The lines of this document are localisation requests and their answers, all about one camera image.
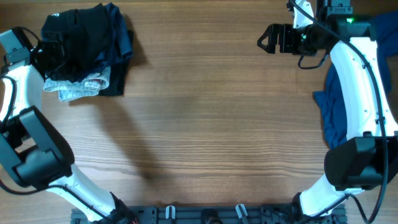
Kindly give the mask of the black polo shirt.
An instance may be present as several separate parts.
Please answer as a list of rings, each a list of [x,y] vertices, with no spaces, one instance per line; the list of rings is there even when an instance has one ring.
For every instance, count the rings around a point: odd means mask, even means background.
[[[49,15],[41,34],[44,40],[57,41],[63,47],[62,61],[48,72],[54,81],[79,82],[97,72],[98,56],[111,46],[110,21],[102,4]]]

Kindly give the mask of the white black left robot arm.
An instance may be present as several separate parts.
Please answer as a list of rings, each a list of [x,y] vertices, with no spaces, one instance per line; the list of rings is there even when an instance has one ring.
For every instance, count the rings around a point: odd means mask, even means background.
[[[41,112],[46,71],[63,61],[59,42],[38,40],[33,46],[27,28],[1,33],[6,51],[1,69],[4,100],[1,108],[1,165],[25,191],[1,188],[14,195],[47,191],[79,208],[90,223],[138,223],[122,200],[90,180],[75,164],[65,138]]]

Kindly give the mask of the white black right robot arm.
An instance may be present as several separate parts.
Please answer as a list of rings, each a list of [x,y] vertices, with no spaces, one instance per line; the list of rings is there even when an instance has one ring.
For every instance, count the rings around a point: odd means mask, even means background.
[[[346,111],[346,141],[327,152],[324,174],[293,201],[292,218],[319,220],[348,199],[379,189],[378,214],[388,183],[397,174],[397,122],[391,114],[377,61],[373,20],[355,15],[349,1],[288,1],[292,24],[271,24],[257,40],[269,54],[314,56],[324,51],[336,68]]]

